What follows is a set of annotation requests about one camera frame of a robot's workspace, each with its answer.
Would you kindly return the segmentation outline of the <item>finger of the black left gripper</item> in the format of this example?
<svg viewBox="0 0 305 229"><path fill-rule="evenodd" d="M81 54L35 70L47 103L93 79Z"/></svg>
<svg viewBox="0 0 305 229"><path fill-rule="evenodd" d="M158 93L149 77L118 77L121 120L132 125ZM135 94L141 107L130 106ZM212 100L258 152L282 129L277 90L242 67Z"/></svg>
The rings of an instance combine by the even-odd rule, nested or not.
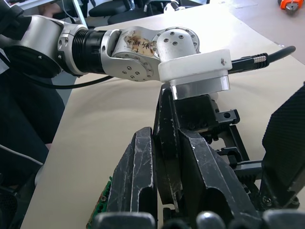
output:
<svg viewBox="0 0 305 229"><path fill-rule="evenodd" d="M170 87L160 89L153 126L158 191L164 205L183 212L179 120Z"/></svg>
<svg viewBox="0 0 305 229"><path fill-rule="evenodd" d="M180 130L182 184L190 217L209 210L221 217L258 214L234 171L198 133Z"/></svg>

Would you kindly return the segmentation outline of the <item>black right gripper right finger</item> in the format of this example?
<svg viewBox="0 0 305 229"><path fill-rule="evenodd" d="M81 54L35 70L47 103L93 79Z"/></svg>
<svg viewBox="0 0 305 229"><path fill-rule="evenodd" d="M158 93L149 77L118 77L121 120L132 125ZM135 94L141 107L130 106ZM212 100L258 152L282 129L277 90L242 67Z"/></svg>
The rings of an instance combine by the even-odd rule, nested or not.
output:
<svg viewBox="0 0 305 229"><path fill-rule="evenodd" d="M299 206L305 185L305 88L299 88L270 117L262 145L260 198L267 208Z"/></svg>

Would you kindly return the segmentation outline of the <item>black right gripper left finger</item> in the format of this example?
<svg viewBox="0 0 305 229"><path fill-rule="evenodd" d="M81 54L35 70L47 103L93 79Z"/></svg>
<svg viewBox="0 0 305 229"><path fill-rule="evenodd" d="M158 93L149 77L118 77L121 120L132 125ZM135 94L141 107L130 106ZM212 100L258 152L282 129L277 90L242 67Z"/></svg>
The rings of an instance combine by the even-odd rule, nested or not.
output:
<svg viewBox="0 0 305 229"><path fill-rule="evenodd" d="M152 129L132 137L112 176L107 212L157 213L157 182Z"/></svg>

